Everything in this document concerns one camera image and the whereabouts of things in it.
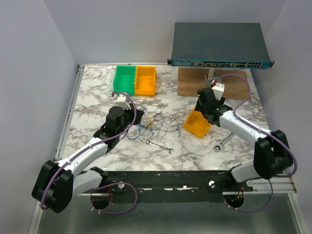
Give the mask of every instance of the tangled wires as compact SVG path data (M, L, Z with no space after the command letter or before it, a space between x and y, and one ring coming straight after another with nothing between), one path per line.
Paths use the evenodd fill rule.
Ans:
M178 132L178 136L181 136L179 123L175 115L165 117L162 111L154 114L152 117L148 117L144 113L141 123L137 125L138 130L135 135L128 137L129 140L139 140L142 143L146 143L147 140L154 136L154 131L162 132Z

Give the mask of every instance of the yellow bin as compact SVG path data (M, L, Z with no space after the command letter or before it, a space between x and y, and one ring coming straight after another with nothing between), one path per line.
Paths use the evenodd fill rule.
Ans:
M156 67L137 66L135 78L135 95L155 96Z
M211 124L204 118L201 112L192 110L183 127L196 136L203 138L210 129Z

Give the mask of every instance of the wooden board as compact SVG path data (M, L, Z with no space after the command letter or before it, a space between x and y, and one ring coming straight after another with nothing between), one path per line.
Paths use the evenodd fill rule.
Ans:
M204 68L185 68L179 67L177 94L179 96L196 97L197 90L205 88L205 76L208 75L209 69ZM246 72L244 71L228 71L214 70L214 73L219 76L225 74L237 74L247 80ZM248 87L246 83L239 77L228 76L222 78L225 84L223 97L226 99L244 100L248 95Z

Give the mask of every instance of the white wall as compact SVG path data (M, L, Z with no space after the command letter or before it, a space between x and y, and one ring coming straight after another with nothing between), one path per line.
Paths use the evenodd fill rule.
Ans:
M288 0L266 37L272 69L254 73L269 127L280 129L298 158L293 177L312 231L312 1Z
M58 146L76 62L42 0L0 1L0 233L27 233Z
M286 0L44 0L78 63L167 62L175 22L259 22Z

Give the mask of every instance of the combination wrench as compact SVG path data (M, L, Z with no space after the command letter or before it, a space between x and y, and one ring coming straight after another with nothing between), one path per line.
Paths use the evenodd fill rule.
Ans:
M223 147L226 143L228 143L228 141L231 140L234 136L235 136L234 133L229 134L226 138L224 138L224 139L220 142L220 144L217 144L217 145L214 146L214 151L220 152L221 149L222 149L222 147Z
M153 145L153 146L155 146L155 147L157 147L157 148L160 148L160 149L162 149L162 150L165 150L165 151L167 151L167 152L170 153L170 154L172 154L172 151L174 151L174 149L172 149L172 148L166 148L166 147L163 147L163 146L161 146L161 145L157 145L157 144L155 144L155 143L152 143L150 140L147 140L147 141L146 141L146 144L147 144L147 145Z

